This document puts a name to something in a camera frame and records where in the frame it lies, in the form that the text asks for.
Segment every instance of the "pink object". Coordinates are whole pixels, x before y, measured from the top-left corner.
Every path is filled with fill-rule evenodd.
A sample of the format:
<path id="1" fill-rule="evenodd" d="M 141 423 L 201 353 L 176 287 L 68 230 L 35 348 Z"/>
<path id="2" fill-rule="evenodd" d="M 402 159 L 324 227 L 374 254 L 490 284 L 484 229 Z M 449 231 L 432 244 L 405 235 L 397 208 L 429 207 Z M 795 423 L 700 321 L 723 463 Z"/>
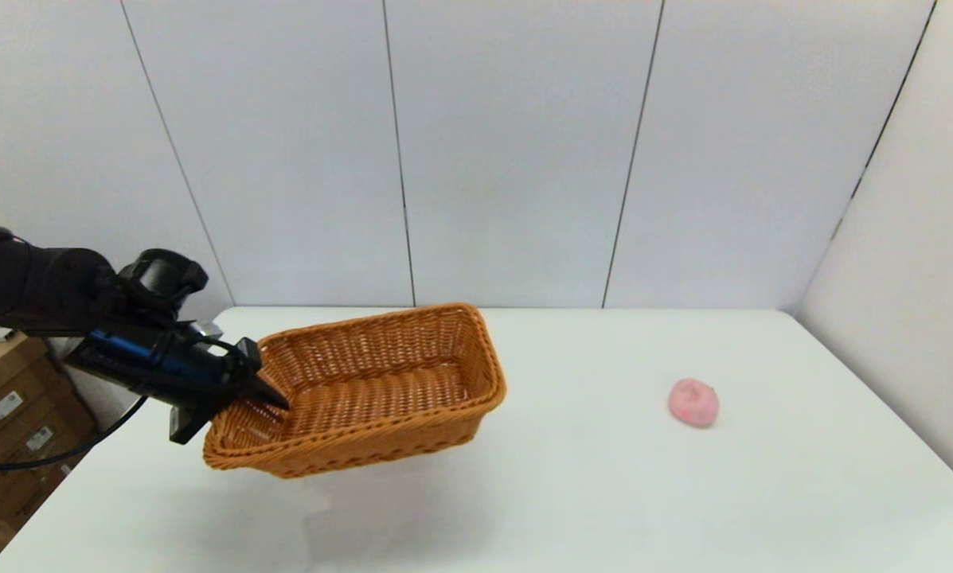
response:
<path id="1" fill-rule="evenodd" d="M 682 378 L 670 389 L 670 413 L 694 427 L 708 427 L 717 419 L 720 400 L 713 388 L 695 378 Z"/>

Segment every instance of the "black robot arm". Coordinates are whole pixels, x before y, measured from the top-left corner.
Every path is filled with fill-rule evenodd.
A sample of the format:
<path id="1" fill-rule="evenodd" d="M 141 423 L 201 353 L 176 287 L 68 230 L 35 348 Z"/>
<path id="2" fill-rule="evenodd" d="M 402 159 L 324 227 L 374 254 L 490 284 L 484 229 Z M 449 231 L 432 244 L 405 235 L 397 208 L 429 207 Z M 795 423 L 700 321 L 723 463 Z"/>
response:
<path id="1" fill-rule="evenodd" d="M 213 340 L 179 322 L 207 274 L 163 249 L 119 273 L 88 249 L 42 249 L 0 228 L 0 326 L 35 337 L 82 337 L 65 362 L 171 403 L 170 439 L 186 443 L 237 396 L 287 409 L 257 376 L 257 344 Z M 224 355 L 208 352 L 211 345 Z"/>

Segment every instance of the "tabletop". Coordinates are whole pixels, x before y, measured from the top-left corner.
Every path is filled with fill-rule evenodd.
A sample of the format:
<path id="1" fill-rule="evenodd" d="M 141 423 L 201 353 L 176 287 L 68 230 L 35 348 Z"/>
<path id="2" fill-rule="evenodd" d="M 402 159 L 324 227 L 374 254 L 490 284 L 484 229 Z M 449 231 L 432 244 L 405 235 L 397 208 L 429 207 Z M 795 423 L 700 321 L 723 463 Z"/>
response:
<path id="1" fill-rule="evenodd" d="M 221 313 L 225 340 L 384 312 Z M 775 311 L 487 309 L 508 396 L 473 442 L 280 480 L 211 470 L 151 400 L 0 573 L 953 572 L 953 472 Z M 670 416 L 675 381 L 719 394 Z"/>

